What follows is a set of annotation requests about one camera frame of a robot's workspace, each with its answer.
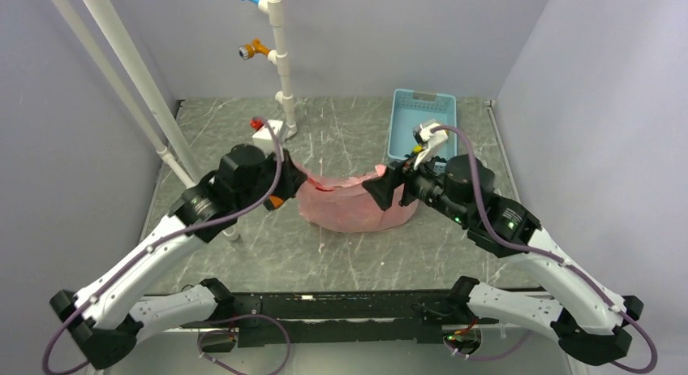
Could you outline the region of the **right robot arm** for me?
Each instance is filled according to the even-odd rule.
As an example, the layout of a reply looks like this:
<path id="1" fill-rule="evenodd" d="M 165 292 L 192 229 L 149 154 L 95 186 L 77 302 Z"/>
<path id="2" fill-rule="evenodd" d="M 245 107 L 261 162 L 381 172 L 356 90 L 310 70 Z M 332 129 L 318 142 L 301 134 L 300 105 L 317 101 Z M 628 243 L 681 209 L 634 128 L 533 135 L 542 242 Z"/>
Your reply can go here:
<path id="1" fill-rule="evenodd" d="M 363 182 L 381 209 L 420 201 L 457 223 L 479 248 L 520 266 L 548 292 L 546 300 L 460 277 L 435 315 L 443 322 L 506 321 L 553 340 L 585 364 L 617 364 L 632 342 L 626 327 L 643 302 L 603 288 L 557 246 L 524 206 L 496 194 L 494 173 L 467 155 L 450 158 L 442 173 L 431 163 L 391 162 Z"/>

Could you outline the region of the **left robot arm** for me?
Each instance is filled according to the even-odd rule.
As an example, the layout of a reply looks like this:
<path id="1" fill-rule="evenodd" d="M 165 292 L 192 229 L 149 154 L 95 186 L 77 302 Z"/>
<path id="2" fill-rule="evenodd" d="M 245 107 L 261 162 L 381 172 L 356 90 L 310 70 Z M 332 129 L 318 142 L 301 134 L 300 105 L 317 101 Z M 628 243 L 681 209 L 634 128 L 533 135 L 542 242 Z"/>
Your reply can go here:
<path id="1" fill-rule="evenodd" d="M 179 261 L 209 244 L 259 206 L 274 210 L 295 196 L 307 176 L 285 149 L 265 153 L 240 144 L 173 203 L 148 237 L 108 272 L 78 291 L 61 290 L 50 305 L 86 359 L 106 369 L 145 339 L 194 322 L 221 326 L 236 314 L 235 298 L 206 278 L 178 294 L 149 298 L 150 287 Z"/>

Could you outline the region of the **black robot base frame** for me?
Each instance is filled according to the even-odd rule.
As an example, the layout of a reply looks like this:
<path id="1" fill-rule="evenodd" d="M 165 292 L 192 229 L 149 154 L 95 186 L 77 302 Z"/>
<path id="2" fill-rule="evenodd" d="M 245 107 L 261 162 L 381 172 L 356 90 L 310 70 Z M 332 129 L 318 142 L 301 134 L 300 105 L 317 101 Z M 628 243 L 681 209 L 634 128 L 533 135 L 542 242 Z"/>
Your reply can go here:
<path id="1" fill-rule="evenodd" d="M 239 347 L 283 343 L 413 341 L 441 343 L 456 330 L 492 324 L 442 289 L 236 292 L 232 312 L 183 327 L 232 330 Z"/>

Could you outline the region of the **pink plastic bag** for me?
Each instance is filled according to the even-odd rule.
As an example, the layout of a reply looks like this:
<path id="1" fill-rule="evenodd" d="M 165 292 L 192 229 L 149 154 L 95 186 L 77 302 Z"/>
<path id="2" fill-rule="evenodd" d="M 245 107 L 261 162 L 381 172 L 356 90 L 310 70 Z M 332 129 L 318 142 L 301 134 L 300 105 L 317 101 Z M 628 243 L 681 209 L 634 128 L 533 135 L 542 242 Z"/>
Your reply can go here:
<path id="1" fill-rule="evenodd" d="M 337 233 L 384 231 L 408 222 L 419 203 L 401 206 L 403 187 L 393 194 L 393 205 L 379 208 L 363 188 L 363 181 L 383 175 L 385 166 L 378 164 L 365 175 L 332 178 L 308 173 L 308 179 L 296 193 L 299 214 L 308 222 Z"/>

